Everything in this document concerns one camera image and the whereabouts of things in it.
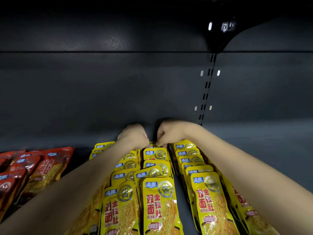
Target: person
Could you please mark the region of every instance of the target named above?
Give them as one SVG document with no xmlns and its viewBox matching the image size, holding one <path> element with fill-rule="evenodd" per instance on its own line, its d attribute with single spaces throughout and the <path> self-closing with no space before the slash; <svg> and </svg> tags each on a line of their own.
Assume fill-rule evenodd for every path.
<svg viewBox="0 0 313 235">
<path fill-rule="evenodd" d="M 269 165 L 185 121 L 164 121 L 158 146 L 188 139 L 281 235 L 313 234 L 313 194 Z M 129 151 L 149 147 L 140 124 L 129 125 L 115 144 L 48 186 L 0 225 L 1 234 L 64 234 L 93 193 Z"/>
</svg>

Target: hand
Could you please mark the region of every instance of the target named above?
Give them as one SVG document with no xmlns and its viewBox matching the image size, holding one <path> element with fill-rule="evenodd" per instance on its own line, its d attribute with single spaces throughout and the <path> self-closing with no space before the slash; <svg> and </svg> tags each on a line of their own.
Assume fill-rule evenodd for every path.
<svg viewBox="0 0 313 235">
<path fill-rule="evenodd" d="M 157 131 L 157 146 L 166 148 L 168 143 L 175 143 L 187 138 L 187 128 L 194 123 L 180 120 L 165 120 Z"/>
<path fill-rule="evenodd" d="M 122 133 L 119 134 L 117 140 L 125 140 L 125 142 L 131 144 L 133 149 L 143 149 L 150 145 L 145 129 L 138 123 L 128 125 Z"/>
</svg>

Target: right arm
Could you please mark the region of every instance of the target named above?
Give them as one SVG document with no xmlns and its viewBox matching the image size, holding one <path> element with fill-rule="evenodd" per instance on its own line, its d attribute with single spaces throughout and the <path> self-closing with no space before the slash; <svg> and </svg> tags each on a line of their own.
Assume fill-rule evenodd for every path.
<svg viewBox="0 0 313 235">
<path fill-rule="evenodd" d="M 195 143 L 280 234 L 312 234 L 313 194 L 284 174 L 194 123 L 164 121 L 157 138 Z"/>
</svg>

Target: right hand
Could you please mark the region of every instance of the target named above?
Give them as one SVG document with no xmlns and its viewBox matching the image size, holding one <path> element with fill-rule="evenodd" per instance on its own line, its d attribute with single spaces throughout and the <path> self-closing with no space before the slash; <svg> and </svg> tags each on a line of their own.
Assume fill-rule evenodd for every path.
<svg viewBox="0 0 313 235">
<path fill-rule="evenodd" d="M 194 123 L 180 120 L 165 120 L 157 131 L 157 146 L 166 148 L 168 143 L 176 143 L 187 138 L 187 128 Z"/>
</svg>

